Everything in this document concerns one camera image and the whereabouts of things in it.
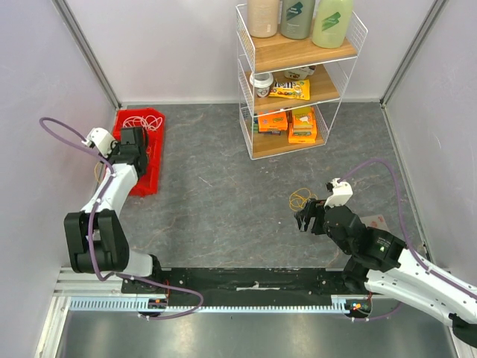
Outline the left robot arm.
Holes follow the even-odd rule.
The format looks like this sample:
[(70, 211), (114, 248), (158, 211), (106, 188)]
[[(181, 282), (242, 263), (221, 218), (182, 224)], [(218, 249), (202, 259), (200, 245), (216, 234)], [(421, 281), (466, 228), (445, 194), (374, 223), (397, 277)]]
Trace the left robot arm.
[(92, 198), (76, 213), (64, 218), (72, 270), (95, 274), (99, 280), (119, 273), (138, 277), (147, 293), (161, 290), (163, 275), (154, 269), (157, 258), (134, 251), (119, 216), (132, 188), (146, 175), (148, 135), (143, 127), (120, 130), (115, 139), (103, 128), (93, 128), (82, 139), (82, 149), (97, 154), (106, 166), (105, 176)]

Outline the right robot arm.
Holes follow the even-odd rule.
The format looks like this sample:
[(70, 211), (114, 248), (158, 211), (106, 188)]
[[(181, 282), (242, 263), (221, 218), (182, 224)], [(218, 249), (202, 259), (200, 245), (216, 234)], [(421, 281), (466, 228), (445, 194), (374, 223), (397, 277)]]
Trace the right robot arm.
[(420, 310), (448, 327), (462, 342), (476, 346), (476, 287), (412, 251), (400, 238), (366, 226), (346, 206), (325, 207), (310, 200), (294, 214), (301, 231), (328, 236), (349, 260), (341, 284), (386, 295)]

